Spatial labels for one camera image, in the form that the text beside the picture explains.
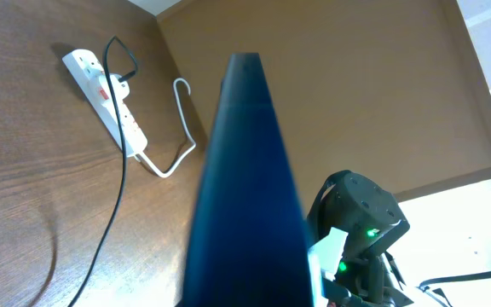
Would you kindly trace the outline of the blue Galaxy smartphone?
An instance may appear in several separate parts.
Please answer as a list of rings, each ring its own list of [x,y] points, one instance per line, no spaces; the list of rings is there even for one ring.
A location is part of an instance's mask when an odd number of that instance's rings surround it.
[[[309,238],[261,58],[231,55],[205,156],[185,306],[310,306]]]

